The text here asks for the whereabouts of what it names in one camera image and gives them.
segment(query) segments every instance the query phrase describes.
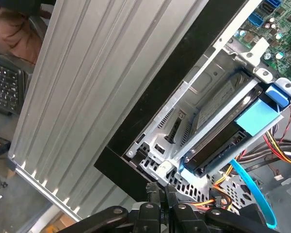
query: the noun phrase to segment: yellow wire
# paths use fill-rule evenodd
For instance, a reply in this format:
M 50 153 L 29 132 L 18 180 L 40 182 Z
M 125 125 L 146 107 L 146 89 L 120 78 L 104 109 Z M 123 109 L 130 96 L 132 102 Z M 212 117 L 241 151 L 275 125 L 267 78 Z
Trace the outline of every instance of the yellow wire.
M 212 203 L 212 202 L 214 202 L 214 200 L 208 200 L 208 201 L 201 202 L 201 203 L 193 203 L 192 205 L 193 206 L 201 206 L 201 205 L 206 205 L 206 204 L 209 204 L 209 203 Z
M 233 169 L 233 166 L 230 165 L 230 166 L 228 167 L 228 169 L 226 170 L 226 172 L 224 173 L 224 175 L 223 175 L 220 179 L 218 179 L 218 180 L 214 183 L 214 185 L 217 185 L 217 184 L 223 182 L 223 181 L 226 179 L 226 177 L 230 174 L 230 172 L 232 171 L 232 169 Z
M 274 137 L 272 136 L 272 134 L 271 134 L 269 131 L 267 131 L 266 133 L 268 134 L 268 136 L 269 136 L 270 140 L 272 141 L 273 146 L 276 148 L 276 150 L 281 154 L 282 157 L 284 157 L 284 158 L 287 160 L 288 163 L 291 163 L 291 159 L 289 159 L 289 158 L 288 158 L 288 157 L 287 157 L 287 156 L 282 152 L 282 150 L 278 147 L 278 144 L 277 144 L 276 140 L 274 139 Z

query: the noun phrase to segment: metal drive bracket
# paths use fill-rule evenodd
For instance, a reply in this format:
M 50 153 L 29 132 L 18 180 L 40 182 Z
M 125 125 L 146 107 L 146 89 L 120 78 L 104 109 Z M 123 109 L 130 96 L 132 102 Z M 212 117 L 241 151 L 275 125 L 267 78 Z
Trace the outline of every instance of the metal drive bracket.
M 240 62 L 264 83 L 270 83 L 273 80 L 271 72 L 259 67 L 261 56 L 268 47 L 269 43 L 262 37 L 249 52 L 240 53 L 235 57 L 235 61 Z

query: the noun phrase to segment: black panel edge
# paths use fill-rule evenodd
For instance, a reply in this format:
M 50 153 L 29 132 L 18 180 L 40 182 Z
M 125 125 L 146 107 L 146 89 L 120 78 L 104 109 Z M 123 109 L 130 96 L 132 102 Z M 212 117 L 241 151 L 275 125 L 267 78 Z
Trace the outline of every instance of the black panel edge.
M 127 150 L 244 2 L 246 0 L 210 0 L 206 4 L 109 141 L 108 146 L 113 151 L 122 155 Z
M 151 181 L 110 148 L 105 147 L 95 167 L 136 201 L 147 201 L 146 184 Z

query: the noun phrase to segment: blue plastic latch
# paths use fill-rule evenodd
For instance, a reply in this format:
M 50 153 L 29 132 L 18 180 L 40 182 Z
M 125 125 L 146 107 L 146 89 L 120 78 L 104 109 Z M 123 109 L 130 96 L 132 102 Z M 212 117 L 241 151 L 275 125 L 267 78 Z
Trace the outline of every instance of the blue plastic latch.
M 279 114 L 262 100 L 258 99 L 235 122 L 251 136 L 254 136 L 276 119 Z
M 265 94 L 282 108 L 288 106 L 290 103 L 289 96 L 274 84 L 267 88 Z

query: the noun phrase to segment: cable connector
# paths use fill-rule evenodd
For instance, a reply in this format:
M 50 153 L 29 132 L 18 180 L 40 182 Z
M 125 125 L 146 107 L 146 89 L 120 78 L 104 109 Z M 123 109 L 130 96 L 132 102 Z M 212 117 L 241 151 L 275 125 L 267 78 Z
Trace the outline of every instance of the cable connector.
M 222 195 L 216 189 L 209 191 L 209 197 L 215 200 L 215 206 L 217 208 L 221 208 Z

